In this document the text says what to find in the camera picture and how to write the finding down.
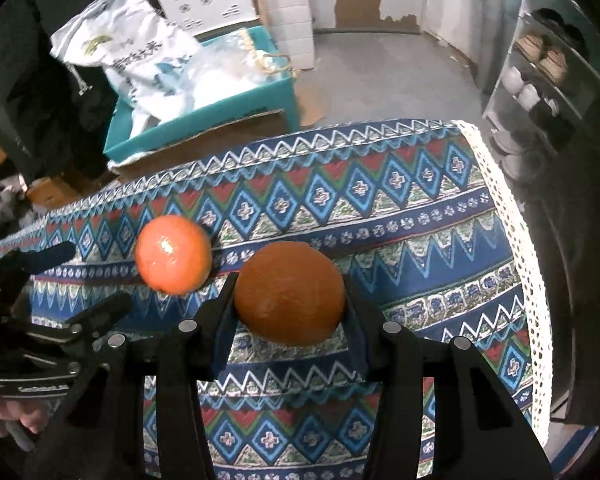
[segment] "brown patch on door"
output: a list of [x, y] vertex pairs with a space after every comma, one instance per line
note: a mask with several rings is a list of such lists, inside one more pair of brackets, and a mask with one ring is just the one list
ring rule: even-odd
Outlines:
[[420, 27], [413, 14], [403, 16], [400, 20], [387, 17], [380, 18], [381, 0], [336, 0], [334, 12], [336, 28], [359, 30], [386, 30], [410, 32], [417, 34]]

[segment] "drawstring bag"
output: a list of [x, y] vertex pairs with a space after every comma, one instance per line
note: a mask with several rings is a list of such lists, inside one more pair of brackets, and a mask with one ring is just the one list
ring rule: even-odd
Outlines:
[[180, 74], [202, 47], [147, 0], [95, 0], [55, 32], [51, 43], [51, 55], [61, 62], [102, 67], [117, 94], [136, 109], [138, 121], [150, 116], [171, 121], [192, 108]]

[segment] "gripped orange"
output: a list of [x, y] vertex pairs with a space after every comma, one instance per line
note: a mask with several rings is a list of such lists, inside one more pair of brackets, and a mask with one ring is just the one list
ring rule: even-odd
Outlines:
[[338, 268], [303, 242], [274, 242], [257, 251], [235, 283], [244, 325], [264, 339], [309, 346], [333, 335], [345, 307]]
[[208, 235], [189, 219], [160, 216], [140, 231], [136, 264], [154, 290], [174, 296], [196, 290], [209, 276], [211, 262]]

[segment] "white lace edge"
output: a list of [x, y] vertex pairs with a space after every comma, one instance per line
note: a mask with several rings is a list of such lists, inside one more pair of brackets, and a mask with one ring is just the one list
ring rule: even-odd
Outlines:
[[513, 193], [507, 186], [502, 170], [493, 160], [482, 140], [480, 130], [473, 124], [464, 121], [453, 122], [474, 152], [475, 160], [480, 166], [496, 211], [502, 220], [513, 253], [513, 260], [522, 282], [534, 378], [531, 420], [536, 438], [544, 446], [549, 439], [554, 348], [551, 317], [546, 302], [544, 280], [540, 273], [538, 256], [526, 223], [513, 198]]

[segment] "metal screw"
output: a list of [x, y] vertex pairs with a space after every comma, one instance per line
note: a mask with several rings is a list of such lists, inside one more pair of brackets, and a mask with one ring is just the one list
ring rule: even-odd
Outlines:
[[402, 327], [400, 326], [400, 324], [396, 323], [395, 321], [385, 321], [382, 325], [382, 330], [384, 330], [388, 334], [397, 334], [398, 332], [400, 332], [401, 329]]
[[126, 338], [122, 334], [114, 334], [109, 339], [107, 339], [107, 344], [111, 348], [118, 348], [122, 346], [122, 344], [126, 341]]
[[178, 330], [181, 332], [193, 332], [198, 328], [198, 324], [193, 319], [185, 319], [178, 325]]
[[76, 361], [71, 361], [67, 369], [69, 370], [69, 373], [71, 375], [75, 375], [78, 372], [80, 372], [80, 363], [77, 363]]
[[465, 337], [460, 336], [454, 339], [454, 345], [456, 345], [456, 348], [459, 348], [461, 350], [468, 350], [469, 348], [471, 348], [471, 341], [469, 341]]

